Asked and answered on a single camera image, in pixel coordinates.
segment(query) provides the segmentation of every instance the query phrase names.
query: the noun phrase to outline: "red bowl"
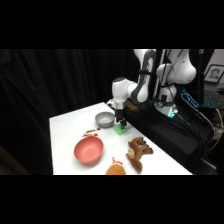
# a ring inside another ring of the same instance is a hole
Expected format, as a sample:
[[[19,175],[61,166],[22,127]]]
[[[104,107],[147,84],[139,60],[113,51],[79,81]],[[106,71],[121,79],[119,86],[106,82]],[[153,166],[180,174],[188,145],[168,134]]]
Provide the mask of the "red bowl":
[[[81,140],[74,149],[75,158],[84,164],[91,164],[100,159],[103,153],[103,142],[97,137]]]

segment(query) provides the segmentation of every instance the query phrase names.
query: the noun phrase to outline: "black cable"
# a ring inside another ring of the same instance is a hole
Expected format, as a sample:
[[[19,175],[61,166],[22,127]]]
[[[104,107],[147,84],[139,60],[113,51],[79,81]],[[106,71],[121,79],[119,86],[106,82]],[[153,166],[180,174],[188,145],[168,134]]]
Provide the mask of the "black cable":
[[[201,49],[199,49],[199,65],[198,65],[198,110],[197,110],[197,115],[198,115],[198,130],[201,133],[201,127],[200,127],[200,119],[199,119],[199,113],[200,113],[200,98],[201,98],[201,80],[200,80],[200,75],[201,75],[201,66],[202,66],[202,60],[203,60],[203,52],[201,52]],[[198,141],[198,148],[201,151],[201,144],[200,141]],[[197,168],[199,167],[199,165],[201,164],[201,162],[203,161],[203,159],[205,158],[205,156],[207,155],[208,150],[202,154],[202,158],[200,158],[198,164],[195,166],[194,172],[196,172]]]
[[[170,52],[169,52],[169,54],[168,54],[168,56],[167,56],[167,58],[166,58],[166,61],[168,60],[171,51],[172,51],[172,49],[170,49]],[[163,77],[162,77],[162,81],[161,81],[161,83],[163,83],[163,78],[164,78],[164,75],[165,75],[165,71],[166,71],[166,66],[167,66],[167,64],[168,64],[168,63],[165,63],[165,68],[164,68],[164,70],[163,70]]]

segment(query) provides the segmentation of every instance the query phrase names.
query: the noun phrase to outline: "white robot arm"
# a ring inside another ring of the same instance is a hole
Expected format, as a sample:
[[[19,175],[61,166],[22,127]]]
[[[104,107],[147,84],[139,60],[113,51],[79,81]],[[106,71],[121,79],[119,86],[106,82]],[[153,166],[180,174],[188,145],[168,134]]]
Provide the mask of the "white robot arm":
[[[173,118],[178,110],[174,104],[176,84],[189,84],[196,77],[197,71],[189,58],[189,49],[167,49],[166,56],[171,63],[162,64],[157,69],[160,90],[155,108],[162,114]]]
[[[113,99],[107,103],[114,108],[116,121],[121,122],[122,129],[127,125],[123,115],[127,99],[131,99],[134,104],[143,103],[148,99],[151,74],[155,69],[155,49],[135,49],[134,53],[141,64],[138,83],[123,77],[115,79],[112,84]]]

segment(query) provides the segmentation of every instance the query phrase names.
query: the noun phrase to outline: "green block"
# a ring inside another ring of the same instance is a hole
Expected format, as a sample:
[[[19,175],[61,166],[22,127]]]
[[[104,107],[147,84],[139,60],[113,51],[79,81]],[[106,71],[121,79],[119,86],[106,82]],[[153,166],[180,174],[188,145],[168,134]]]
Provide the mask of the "green block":
[[[118,135],[123,135],[127,132],[127,129],[121,129],[121,124],[115,126],[114,130],[117,132]]]

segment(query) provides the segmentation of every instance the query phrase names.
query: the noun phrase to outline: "white table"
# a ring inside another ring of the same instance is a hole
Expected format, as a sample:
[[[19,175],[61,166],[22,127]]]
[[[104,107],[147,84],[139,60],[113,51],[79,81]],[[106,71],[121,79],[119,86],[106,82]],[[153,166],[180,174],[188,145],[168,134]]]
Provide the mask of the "white table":
[[[139,175],[125,156],[129,149],[128,142],[137,137],[143,137],[154,151],[153,155],[143,155],[141,158],[141,175],[192,175],[129,123],[127,133],[121,136],[113,128],[98,131],[98,137],[104,143],[102,157],[94,166],[81,164],[74,157],[74,148],[86,131],[98,127],[95,116],[105,111],[114,113],[106,104],[100,103],[50,119],[54,175],[105,175],[112,164],[112,157],[124,164],[127,175]]]

